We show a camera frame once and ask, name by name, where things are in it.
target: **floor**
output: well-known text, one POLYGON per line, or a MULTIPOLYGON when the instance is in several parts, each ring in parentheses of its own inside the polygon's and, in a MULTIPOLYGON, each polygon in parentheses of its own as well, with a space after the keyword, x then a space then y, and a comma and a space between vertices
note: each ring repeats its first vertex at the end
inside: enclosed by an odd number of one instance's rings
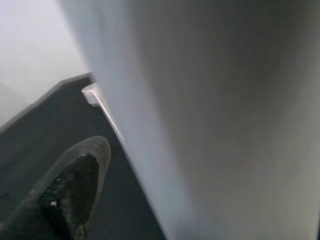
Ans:
POLYGON ((164 240, 128 160, 101 110, 87 104, 84 77, 66 82, 0 133, 0 222, 71 145, 104 136, 112 159, 89 240, 164 240))

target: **dark carpet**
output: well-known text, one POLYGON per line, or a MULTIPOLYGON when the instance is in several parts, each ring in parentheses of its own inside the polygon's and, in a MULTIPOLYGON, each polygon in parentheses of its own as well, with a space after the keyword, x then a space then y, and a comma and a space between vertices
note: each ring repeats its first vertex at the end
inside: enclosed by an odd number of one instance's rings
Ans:
POLYGON ((65 82, 0 133, 0 222, 64 150, 99 135, 109 140, 112 157, 88 239, 164 240, 115 133, 81 93, 88 84, 89 77, 65 82))

